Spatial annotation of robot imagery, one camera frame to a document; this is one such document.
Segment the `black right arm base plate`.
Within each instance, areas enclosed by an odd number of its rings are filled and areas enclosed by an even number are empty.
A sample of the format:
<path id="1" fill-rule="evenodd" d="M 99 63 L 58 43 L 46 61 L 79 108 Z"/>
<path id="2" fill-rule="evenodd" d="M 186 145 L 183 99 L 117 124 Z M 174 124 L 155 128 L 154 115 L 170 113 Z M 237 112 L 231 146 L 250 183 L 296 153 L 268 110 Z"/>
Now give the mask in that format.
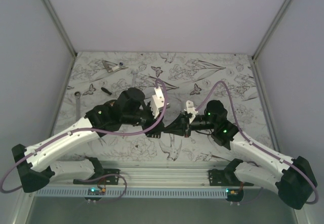
<path id="1" fill-rule="evenodd" d="M 242 183 L 232 170 L 211 169 L 208 171 L 208 180 L 209 185 L 213 187 L 239 187 Z"/>

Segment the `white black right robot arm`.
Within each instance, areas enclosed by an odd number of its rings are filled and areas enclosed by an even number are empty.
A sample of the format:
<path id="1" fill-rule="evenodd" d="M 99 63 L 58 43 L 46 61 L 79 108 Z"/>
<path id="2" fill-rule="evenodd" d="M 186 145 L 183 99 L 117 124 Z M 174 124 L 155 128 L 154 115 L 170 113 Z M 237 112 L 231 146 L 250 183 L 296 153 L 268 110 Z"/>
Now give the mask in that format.
<path id="1" fill-rule="evenodd" d="M 218 100 L 207 103 L 203 115 L 187 101 L 187 109 L 165 129 L 165 133 L 189 137 L 192 131 L 212 131 L 214 142 L 232 153 L 246 156 L 251 163 L 232 160 L 225 168 L 227 184 L 254 184 L 276 194 L 289 207 L 300 210 L 319 201 L 317 181 L 307 159 L 284 155 L 247 136 L 227 119 L 227 110 Z"/>

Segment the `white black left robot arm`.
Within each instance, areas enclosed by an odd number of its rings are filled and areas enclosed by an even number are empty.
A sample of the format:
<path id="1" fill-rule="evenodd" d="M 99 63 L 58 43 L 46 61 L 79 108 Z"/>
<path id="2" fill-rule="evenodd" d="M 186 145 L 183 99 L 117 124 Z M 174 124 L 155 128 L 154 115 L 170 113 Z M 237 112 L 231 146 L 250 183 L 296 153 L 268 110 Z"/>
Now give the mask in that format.
<path id="1" fill-rule="evenodd" d="M 89 157 L 81 162 L 59 162 L 59 158 L 84 143 L 105 135 L 124 136 L 122 125 L 140 126 L 144 134 L 157 138 L 163 131 L 163 117 L 167 109 L 167 96 L 159 86 L 155 87 L 150 102 L 138 88 L 123 91 L 116 100 L 95 106 L 84 117 L 66 130 L 51 138 L 28 147 L 18 144 L 12 148 L 18 175 L 24 192 L 32 193 L 44 188 L 51 181 L 72 180 L 98 184 L 104 170 L 97 158 Z"/>

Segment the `black fuse box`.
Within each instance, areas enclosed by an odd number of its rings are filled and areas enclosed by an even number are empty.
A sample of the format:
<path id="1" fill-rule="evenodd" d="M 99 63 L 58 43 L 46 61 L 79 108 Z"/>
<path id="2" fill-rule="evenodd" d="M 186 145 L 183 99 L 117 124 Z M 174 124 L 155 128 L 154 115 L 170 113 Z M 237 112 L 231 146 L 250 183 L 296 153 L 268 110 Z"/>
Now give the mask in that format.
<path id="1" fill-rule="evenodd" d="M 147 133 L 146 136 L 148 138 L 160 139 L 160 133 Z"/>

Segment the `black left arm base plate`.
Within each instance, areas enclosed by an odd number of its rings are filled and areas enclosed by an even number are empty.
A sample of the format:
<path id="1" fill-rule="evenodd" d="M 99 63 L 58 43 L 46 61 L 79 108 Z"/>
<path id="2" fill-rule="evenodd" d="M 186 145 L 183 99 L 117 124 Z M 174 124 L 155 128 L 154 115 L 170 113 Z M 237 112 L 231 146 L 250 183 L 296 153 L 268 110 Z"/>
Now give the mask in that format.
<path id="1" fill-rule="evenodd" d="M 120 169 L 108 168 L 103 169 L 104 172 L 100 174 L 94 174 L 89 178 L 90 182 L 73 180 L 74 185 L 117 185 L 119 181 Z"/>

